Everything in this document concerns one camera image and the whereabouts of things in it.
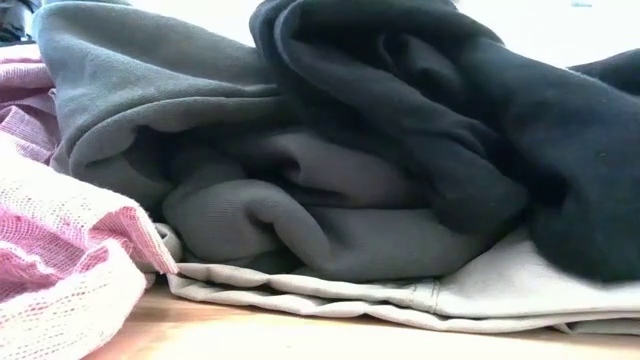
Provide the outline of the grey sweatshirt garment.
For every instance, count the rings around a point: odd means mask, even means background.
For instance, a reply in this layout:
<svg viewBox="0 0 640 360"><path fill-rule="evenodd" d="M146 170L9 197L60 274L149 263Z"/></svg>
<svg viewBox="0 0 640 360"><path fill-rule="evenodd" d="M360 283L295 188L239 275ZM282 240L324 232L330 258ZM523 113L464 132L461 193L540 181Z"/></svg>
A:
<svg viewBox="0 0 640 360"><path fill-rule="evenodd" d="M268 274L441 276L521 221L508 144L434 46L486 33L448 0L265 0L250 28L44 6L54 167L159 215L188 261Z"/></svg>

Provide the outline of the khaki beige shirt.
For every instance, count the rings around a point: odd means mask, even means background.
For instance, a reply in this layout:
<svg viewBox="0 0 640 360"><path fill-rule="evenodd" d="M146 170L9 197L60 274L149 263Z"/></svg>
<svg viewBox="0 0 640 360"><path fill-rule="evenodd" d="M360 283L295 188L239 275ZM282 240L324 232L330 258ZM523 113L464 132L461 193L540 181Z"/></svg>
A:
<svg viewBox="0 0 640 360"><path fill-rule="evenodd" d="M355 284L220 264L181 263L178 269L168 278L169 289L193 301L327 318L370 315L433 331L553 327L640 336L640 283L604 286L563 274L519 233L440 280Z"/></svg>

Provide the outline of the dark sweatshirt garment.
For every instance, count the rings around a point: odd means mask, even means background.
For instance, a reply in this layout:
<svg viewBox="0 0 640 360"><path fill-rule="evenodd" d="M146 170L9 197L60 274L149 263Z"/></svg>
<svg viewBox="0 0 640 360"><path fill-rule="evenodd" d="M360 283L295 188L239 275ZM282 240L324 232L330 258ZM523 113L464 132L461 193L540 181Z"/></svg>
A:
<svg viewBox="0 0 640 360"><path fill-rule="evenodd" d="M415 175L444 225L526 218L558 268L640 280L640 50L558 68L451 0L263 0L249 27L301 120Z"/></svg>

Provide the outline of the pink white knitted cloth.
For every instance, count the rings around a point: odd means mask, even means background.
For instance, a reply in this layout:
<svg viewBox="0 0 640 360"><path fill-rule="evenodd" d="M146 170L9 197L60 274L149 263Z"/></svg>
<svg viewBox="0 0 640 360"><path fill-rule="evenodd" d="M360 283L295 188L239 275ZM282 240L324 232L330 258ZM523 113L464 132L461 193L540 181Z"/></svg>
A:
<svg viewBox="0 0 640 360"><path fill-rule="evenodd" d="M35 45L0 47L0 360L81 360L177 270L170 227L51 168L53 95Z"/></svg>

